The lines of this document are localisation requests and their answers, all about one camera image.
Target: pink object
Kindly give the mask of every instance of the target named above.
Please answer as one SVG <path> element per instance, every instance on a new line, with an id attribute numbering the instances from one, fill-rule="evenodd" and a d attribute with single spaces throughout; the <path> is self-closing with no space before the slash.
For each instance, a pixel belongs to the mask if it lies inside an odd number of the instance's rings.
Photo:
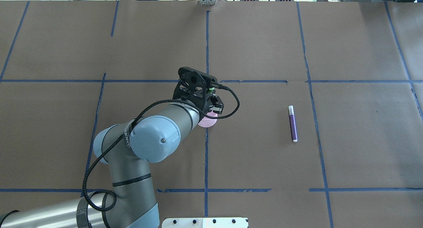
<path id="1" fill-rule="evenodd" d="M 209 112 L 209 113 L 207 113 L 207 115 L 208 116 L 211 116 L 211 117 L 216 117 L 217 116 L 217 114 L 216 113 L 214 113 L 214 112 Z M 208 128 L 208 127 L 211 127 L 211 126 L 213 126 L 215 123 L 216 123 L 216 121 L 217 121 L 217 119 L 210 119 L 210 118 L 207 118 L 207 117 L 204 117 L 199 123 L 198 123 L 198 125 L 200 126 L 200 127 L 204 127 L 204 128 Z"/>

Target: marker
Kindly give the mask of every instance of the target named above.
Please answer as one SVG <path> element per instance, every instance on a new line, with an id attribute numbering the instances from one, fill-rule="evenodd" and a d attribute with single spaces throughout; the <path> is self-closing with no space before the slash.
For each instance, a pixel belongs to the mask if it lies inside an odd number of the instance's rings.
<path id="1" fill-rule="evenodd" d="M 291 128 L 291 138 L 293 142 L 297 142 L 298 137 L 296 136 L 296 125 L 295 125 L 295 116 L 293 114 L 293 106 L 289 106 L 288 110 L 289 110 L 289 124 Z"/>

